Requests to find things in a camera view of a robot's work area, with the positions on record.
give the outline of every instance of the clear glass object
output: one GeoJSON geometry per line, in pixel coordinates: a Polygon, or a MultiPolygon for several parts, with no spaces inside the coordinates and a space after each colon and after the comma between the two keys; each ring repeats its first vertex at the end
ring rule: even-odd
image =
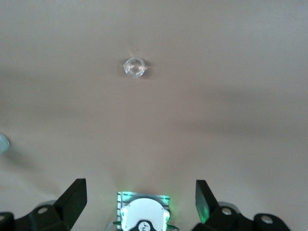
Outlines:
{"type": "Polygon", "coordinates": [[[140,57],[133,57],[128,59],[123,67],[128,76],[139,78],[145,71],[145,61],[140,57]]]}
{"type": "Polygon", "coordinates": [[[10,147],[10,142],[8,138],[4,134],[0,133],[0,154],[7,151],[9,147],[10,147]]]}

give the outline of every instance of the beige surface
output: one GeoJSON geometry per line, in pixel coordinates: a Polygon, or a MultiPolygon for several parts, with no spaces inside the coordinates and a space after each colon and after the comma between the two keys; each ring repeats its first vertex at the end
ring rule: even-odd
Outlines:
{"type": "Polygon", "coordinates": [[[87,179],[75,231],[116,218],[116,192],[196,179],[248,218],[308,229],[307,1],[1,1],[0,211],[23,216],[87,179]],[[143,79],[125,76],[131,56],[143,79]]]}

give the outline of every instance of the cable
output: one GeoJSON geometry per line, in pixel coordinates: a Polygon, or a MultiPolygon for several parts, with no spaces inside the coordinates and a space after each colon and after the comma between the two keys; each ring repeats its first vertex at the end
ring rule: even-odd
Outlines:
{"type": "Polygon", "coordinates": [[[180,231],[180,229],[174,225],[167,225],[167,229],[180,231]]]}
{"type": "Polygon", "coordinates": [[[107,228],[105,229],[105,231],[109,231],[111,229],[111,227],[113,227],[114,225],[120,225],[121,222],[120,221],[114,221],[114,222],[111,222],[107,228]]]}

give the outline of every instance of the circular logo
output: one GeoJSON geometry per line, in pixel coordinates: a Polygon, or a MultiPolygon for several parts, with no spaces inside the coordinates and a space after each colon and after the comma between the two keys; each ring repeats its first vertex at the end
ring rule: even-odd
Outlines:
{"type": "Polygon", "coordinates": [[[143,221],[139,224],[138,229],[139,229],[139,231],[150,231],[151,226],[148,222],[143,221]]]}

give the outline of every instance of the light blue round object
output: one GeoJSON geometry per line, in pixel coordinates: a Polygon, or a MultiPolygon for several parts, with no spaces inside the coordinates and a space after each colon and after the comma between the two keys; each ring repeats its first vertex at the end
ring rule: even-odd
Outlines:
{"type": "Polygon", "coordinates": [[[5,135],[0,133],[0,154],[7,151],[9,149],[9,147],[10,147],[10,142],[9,142],[8,138],[6,138],[5,135]]]}

